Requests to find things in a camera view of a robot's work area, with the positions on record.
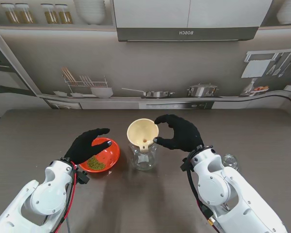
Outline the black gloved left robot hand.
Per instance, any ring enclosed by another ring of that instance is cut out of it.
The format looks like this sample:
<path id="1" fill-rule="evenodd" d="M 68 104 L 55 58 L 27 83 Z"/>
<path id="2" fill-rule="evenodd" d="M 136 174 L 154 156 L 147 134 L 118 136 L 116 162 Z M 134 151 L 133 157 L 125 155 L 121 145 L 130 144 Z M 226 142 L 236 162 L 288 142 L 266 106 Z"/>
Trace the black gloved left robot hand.
<path id="1" fill-rule="evenodd" d="M 104 141 L 101 144 L 92 146 L 94 139 L 109 132 L 109 128 L 97 128 L 82 133 L 74 140 L 64 158 L 76 165 L 86 162 L 92 156 L 99 154 L 111 146 L 111 141 Z"/>

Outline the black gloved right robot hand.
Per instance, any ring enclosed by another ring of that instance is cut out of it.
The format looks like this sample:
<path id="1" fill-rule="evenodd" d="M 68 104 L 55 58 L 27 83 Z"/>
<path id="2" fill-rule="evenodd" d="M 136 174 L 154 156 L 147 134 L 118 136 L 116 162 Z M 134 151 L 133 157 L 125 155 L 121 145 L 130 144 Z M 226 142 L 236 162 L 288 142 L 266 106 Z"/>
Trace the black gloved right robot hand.
<path id="1" fill-rule="evenodd" d="M 155 137 L 153 141 L 156 144 L 170 150 L 182 150 L 184 152 L 191 152 L 198 147 L 204 148 L 200 132 L 193 123 L 170 114 L 157 117 L 154 123 L 156 125 L 167 123 L 174 132 L 174 136 L 171 139 Z"/>

